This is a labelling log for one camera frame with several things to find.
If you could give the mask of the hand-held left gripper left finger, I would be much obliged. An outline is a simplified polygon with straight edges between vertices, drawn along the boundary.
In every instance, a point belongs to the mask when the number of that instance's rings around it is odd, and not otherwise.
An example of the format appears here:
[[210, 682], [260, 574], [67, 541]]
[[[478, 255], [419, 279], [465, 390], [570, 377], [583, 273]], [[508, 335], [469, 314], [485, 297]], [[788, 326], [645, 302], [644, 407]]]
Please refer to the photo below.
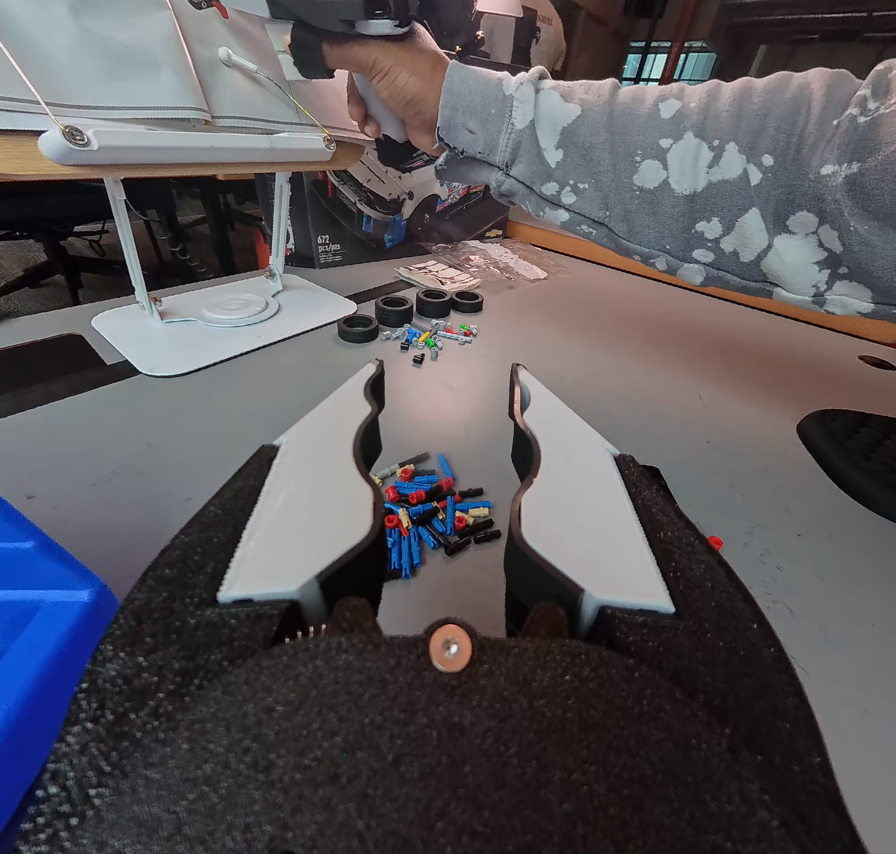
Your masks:
[[382, 529], [370, 476], [382, 450], [362, 453], [385, 405], [374, 359], [275, 441], [276, 455], [218, 588], [219, 604], [323, 604], [326, 576]]

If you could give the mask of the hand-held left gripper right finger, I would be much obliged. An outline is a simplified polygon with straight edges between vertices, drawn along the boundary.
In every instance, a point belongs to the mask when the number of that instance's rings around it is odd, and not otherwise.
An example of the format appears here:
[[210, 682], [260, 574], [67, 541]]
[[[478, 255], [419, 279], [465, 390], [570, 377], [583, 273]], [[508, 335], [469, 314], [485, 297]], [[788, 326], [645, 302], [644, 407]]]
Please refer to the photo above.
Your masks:
[[506, 593], [525, 610], [554, 602], [568, 616], [616, 608], [676, 613], [623, 482], [620, 452], [521, 364], [511, 366]]

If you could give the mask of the pile of colourful toy pins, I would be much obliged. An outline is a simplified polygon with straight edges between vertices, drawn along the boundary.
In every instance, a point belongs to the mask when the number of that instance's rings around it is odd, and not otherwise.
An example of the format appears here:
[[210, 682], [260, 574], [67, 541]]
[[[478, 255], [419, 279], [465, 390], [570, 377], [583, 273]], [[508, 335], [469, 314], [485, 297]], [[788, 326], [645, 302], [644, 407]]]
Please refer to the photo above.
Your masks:
[[370, 478], [384, 500], [387, 581], [411, 580], [427, 555], [453, 559], [503, 536], [486, 490], [458, 484], [445, 454], [414, 455]]

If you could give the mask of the instruction booklet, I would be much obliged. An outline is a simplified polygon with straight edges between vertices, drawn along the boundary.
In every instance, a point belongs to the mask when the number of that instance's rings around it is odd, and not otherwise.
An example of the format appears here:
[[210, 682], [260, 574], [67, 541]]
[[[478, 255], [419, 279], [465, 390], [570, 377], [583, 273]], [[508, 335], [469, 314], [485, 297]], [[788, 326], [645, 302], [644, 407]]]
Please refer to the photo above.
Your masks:
[[[134, 124], [200, 132], [315, 131], [368, 143], [347, 110], [345, 72], [305, 81], [289, 25], [215, 0], [1, 0], [1, 39], [64, 125]], [[2, 130], [55, 123], [4, 52]]]

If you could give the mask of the person's right forearm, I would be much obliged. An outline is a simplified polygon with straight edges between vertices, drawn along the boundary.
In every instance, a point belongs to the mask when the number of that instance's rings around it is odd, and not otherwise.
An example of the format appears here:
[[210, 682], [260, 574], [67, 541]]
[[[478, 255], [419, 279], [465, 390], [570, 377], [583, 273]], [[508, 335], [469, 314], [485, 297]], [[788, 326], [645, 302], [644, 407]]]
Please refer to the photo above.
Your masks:
[[895, 62], [622, 87], [454, 62], [444, 180], [649, 269], [894, 322]]

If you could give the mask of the grey desk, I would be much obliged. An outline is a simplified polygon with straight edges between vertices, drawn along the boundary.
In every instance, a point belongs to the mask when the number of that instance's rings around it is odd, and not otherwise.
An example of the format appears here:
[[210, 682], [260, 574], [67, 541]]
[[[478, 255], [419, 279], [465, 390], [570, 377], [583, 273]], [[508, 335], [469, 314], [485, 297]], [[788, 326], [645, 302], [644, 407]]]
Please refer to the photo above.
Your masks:
[[2, 419], [2, 497], [124, 596], [261, 445], [368, 360], [380, 464], [444, 453], [507, 529], [519, 362], [621, 451], [659, 467], [773, 624], [871, 852], [894, 851], [894, 524], [801, 445], [817, 410], [894, 414], [886, 347], [570, 259], [490, 290], [478, 339], [410, 364], [332, 327], [180, 378], [135, 376]]

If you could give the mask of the person's right hand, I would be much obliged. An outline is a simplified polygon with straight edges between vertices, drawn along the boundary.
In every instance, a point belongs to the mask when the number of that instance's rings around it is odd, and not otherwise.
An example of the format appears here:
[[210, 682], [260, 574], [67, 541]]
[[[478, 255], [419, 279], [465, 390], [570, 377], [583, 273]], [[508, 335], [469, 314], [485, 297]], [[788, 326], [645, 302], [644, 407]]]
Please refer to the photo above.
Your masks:
[[437, 142], [437, 123], [449, 57], [425, 27], [416, 22], [402, 38], [333, 38], [322, 43], [322, 54], [330, 69], [352, 76], [347, 82], [347, 108], [360, 131], [370, 138], [381, 133], [356, 86], [362, 76], [405, 125], [411, 143], [434, 157], [444, 153]]

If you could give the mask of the white book stand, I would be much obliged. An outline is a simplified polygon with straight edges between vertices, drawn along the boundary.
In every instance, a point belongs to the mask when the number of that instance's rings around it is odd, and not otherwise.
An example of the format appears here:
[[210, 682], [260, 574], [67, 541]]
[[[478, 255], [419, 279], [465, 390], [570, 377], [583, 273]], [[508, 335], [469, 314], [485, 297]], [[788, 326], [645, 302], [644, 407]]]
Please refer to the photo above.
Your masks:
[[[64, 125], [38, 94], [5, 44], [6, 58], [55, 123], [38, 138], [39, 152], [61, 167], [91, 168], [101, 177], [133, 286], [136, 305], [94, 317], [92, 327], [143, 375], [173, 378], [352, 317], [357, 304], [326, 288], [285, 274], [290, 177], [301, 158], [330, 162], [337, 144], [330, 130], [286, 89], [281, 93], [315, 131], [199, 132], [128, 125]], [[163, 299], [151, 295], [129, 218], [124, 178], [151, 165], [172, 173], [221, 162], [242, 168], [275, 165], [273, 239], [268, 266], [258, 275], [196, 288]]]

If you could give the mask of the cluster of mixed small bricks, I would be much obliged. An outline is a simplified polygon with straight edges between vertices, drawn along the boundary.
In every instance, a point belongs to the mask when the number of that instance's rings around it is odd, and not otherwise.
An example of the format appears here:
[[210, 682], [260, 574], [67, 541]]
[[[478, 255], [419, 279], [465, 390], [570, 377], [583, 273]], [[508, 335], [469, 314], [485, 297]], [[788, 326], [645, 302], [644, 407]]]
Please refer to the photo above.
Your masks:
[[454, 342], [461, 347], [471, 345], [478, 337], [478, 327], [468, 322], [452, 325], [436, 319], [429, 325], [418, 322], [406, 322], [397, 327], [382, 325], [377, 336], [385, 343], [396, 342], [401, 353], [409, 354], [413, 366], [422, 367], [428, 362], [436, 362], [447, 343]]

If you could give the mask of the toy set box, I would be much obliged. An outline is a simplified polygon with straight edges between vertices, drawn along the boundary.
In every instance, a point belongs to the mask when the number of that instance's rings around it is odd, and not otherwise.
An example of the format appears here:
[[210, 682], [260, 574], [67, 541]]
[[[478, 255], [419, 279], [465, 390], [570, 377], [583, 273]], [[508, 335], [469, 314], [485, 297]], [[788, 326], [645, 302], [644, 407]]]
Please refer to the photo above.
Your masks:
[[510, 209], [486, 185], [443, 183], [434, 158], [400, 145], [399, 168], [375, 145], [348, 168], [290, 180], [293, 266], [324, 269], [427, 255], [434, 245], [502, 240]]

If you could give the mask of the sticker sheet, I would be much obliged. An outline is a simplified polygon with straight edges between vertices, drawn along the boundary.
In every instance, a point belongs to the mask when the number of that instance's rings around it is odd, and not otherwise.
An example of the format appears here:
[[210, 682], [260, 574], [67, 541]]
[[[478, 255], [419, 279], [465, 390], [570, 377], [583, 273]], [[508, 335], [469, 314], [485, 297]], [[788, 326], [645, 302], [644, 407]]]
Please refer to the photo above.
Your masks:
[[417, 288], [440, 290], [448, 295], [474, 290], [481, 283], [478, 277], [437, 260], [427, 260], [411, 266], [398, 266], [396, 276]]

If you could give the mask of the wood-edged grey table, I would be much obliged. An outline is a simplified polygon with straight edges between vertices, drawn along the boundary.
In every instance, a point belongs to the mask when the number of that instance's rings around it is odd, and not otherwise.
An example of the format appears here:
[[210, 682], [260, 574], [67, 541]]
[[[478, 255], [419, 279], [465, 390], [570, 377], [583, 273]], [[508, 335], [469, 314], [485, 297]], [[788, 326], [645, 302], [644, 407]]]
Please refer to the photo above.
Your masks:
[[507, 235], [510, 238], [524, 241], [544, 250], [567, 255], [596, 266], [603, 266], [674, 287], [692, 290], [717, 300], [735, 303], [739, 306], [756, 309], [772, 315], [779, 315], [836, 333], [843, 333], [890, 349], [895, 348], [895, 325], [893, 323], [858, 316], [840, 316], [811, 311], [775, 300], [728, 292], [721, 288], [696, 288], [688, 282], [666, 276], [651, 267], [641, 265], [632, 258], [618, 255], [601, 245], [569, 235], [553, 226], [543, 227], [536, 224], [532, 219], [526, 219], [520, 211], [511, 211], [510, 219], [507, 223]]

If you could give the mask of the black office chair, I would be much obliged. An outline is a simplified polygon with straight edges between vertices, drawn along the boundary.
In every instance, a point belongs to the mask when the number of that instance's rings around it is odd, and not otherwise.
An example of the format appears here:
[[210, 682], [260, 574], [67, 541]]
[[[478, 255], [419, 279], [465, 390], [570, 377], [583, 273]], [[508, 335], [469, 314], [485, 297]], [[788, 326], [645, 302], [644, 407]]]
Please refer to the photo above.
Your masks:
[[848, 497], [895, 521], [895, 418], [825, 409], [804, 416], [797, 434], [823, 472]]
[[72, 304], [79, 306], [83, 274], [104, 274], [106, 270], [99, 268], [97, 257], [76, 257], [64, 243], [76, 229], [94, 222], [105, 223], [110, 218], [106, 196], [96, 181], [2, 182], [2, 242], [35, 242], [46, 257], [2, 284], [1, 296], [38, 288], [43, 281], [61, 276]]

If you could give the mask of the crumpled clear plastic bags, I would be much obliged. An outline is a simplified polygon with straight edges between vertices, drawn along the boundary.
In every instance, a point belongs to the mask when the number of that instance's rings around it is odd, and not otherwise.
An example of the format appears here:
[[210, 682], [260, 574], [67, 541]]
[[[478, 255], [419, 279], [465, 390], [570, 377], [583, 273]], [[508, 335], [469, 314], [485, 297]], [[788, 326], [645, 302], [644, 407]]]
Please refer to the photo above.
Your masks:
[[436, 262], [481, 281], [535, 282], [557, 271], [557, 263], [549, 252], [516, 239], [426, 244], [426, 248]]

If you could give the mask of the large blue storage bin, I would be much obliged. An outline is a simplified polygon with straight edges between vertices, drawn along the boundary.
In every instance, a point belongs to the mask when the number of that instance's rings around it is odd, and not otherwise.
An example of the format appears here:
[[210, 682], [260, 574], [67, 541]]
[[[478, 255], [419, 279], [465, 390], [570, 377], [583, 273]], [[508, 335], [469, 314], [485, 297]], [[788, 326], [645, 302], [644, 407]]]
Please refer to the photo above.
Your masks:
[[108, 586], [1, 501], [1, 843], [11, 850], [106, 627]]

